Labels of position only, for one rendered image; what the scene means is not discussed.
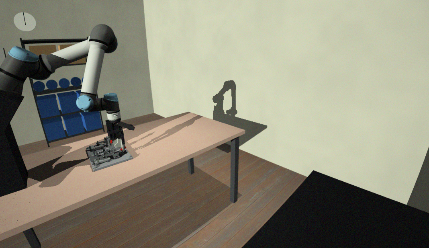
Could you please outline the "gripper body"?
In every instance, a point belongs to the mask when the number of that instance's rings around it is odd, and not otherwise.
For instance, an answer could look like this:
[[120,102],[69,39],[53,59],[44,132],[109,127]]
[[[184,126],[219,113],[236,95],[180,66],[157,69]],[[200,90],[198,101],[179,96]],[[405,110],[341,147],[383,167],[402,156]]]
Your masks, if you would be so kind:
[[121,118],[114,121],[106,120],[106,127],[110,140],[119,138],[121,136],[121,132],[123,133],[122,127],[116,125],[119,121],[121,121]]

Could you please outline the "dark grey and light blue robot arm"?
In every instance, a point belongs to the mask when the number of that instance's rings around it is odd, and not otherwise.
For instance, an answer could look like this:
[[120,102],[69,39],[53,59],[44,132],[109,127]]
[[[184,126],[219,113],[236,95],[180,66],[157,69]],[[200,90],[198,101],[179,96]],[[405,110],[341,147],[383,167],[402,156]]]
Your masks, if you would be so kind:
[[108,120],[118,120],[121,114],[116,93],[107,93],[103,98],[96,98],[104,53],[114,52],[117,45],[116,36],[110,26],[99,24],[92,29],[88,40],[49,55],[36,55],[14,46],[0,66],[0,93],[20,98],[27,77],[45,80],[57,68],[88,56],[81,94],[76,104],[84,112],[106,110]]

